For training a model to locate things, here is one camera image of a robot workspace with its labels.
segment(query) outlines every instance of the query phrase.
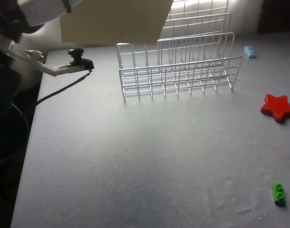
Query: gray table surface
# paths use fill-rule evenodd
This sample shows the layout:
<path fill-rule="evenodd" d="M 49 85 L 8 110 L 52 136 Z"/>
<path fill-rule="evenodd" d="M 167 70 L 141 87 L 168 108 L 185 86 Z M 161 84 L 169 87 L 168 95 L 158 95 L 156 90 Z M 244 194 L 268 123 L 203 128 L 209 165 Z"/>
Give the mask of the gray table surface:
<path fill-rule="evenodd" d="M 290 228 L 290 119 L 260 113 L 290 101 L 290 33 L 237 37 L 252 45 L 228 87 L 127 99 L 115 47 L 85 49 L 91 76 L 36 108 L 12 228 Z M 70 60 L 50 52 L 47 64 Z M 44 75 L 39 98 L 85 72 Z M 284 184 L 287 207 L 271 184 Z"/>

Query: light blue toy block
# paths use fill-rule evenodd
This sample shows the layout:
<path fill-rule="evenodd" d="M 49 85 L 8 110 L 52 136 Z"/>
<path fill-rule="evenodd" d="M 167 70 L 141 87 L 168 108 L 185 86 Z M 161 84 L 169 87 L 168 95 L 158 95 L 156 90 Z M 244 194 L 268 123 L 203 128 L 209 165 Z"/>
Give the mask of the light blue toy block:
<path fill-rule="evenodd" d="M 251 48 L 251 46 L 244 47 L 244 53 L 247 55 L 248 58 L 256 58 L 256 53 Z"/>

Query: black knob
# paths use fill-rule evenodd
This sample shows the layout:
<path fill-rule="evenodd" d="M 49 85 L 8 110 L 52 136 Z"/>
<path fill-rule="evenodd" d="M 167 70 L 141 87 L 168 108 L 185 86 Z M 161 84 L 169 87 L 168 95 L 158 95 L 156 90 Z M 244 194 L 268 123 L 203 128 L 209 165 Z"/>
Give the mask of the black knob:
<path fill-rule="evenodd" d="M 82 63 L 82 56 L 83 56 L 84 50 L 81 48 L 71 49 L 68 51 L 68 54 L 72 56 L 74 59 L 74 63 L 76 65 L 79 65 Z"/>

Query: metal dish rack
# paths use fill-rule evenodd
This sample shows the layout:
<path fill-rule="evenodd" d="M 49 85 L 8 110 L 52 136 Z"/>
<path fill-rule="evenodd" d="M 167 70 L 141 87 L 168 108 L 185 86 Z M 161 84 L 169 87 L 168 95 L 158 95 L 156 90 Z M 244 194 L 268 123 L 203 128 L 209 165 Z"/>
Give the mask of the metal dish rack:
<path fill-rule="evenodd" d="M 232 57 L 234 33 L 228 32 L 231 15 L 225 7 L 172 11 L 156 45 L 118 44 L 119 76 L 124 101 L 127 95 L 163 93 L 229 85 L 233 90 L 242 57 Z M 224 13 L 213 14 L 224 10 Z"/>

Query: wall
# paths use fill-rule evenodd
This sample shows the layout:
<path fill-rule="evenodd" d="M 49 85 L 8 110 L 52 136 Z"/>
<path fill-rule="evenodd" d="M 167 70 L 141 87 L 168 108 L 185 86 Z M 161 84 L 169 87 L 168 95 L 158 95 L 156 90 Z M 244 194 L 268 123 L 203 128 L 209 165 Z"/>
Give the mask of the wall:
<path fill-rule="evenodd" d="M 208 2 L 210 2 L 210 0 L 200 1 L 203 1 L 201 3 L 203 4 L 203 7 L 206 7 Z M 224 5 L 225 0 L 213 0 L 213 3 L 216 5 Z M 261 5 L 262 0 L 229 0 L 227 12 L 232 15 L 230 31 L 235 32 L 236 35 L 256 33 Z M 99 46 L 99 44 L 61 42 L 59 21 L 59 18 L 57 18 L 48 22 L 42 29 L 34 34 L 24 34 L 21 43 L 19 45 L 15 45 L 14 50 L 22 53 L 24 49 L 36 49 L 46 54 L 49 50 L 54 49 Z M 28 89 L 40 82 L 40 73 L 32 70 L 28 64 L 23 63 L 22 61 L 17 61 L 16 68 L 22 73 L 22 82 L 20 86 L 21 90 Z"/>

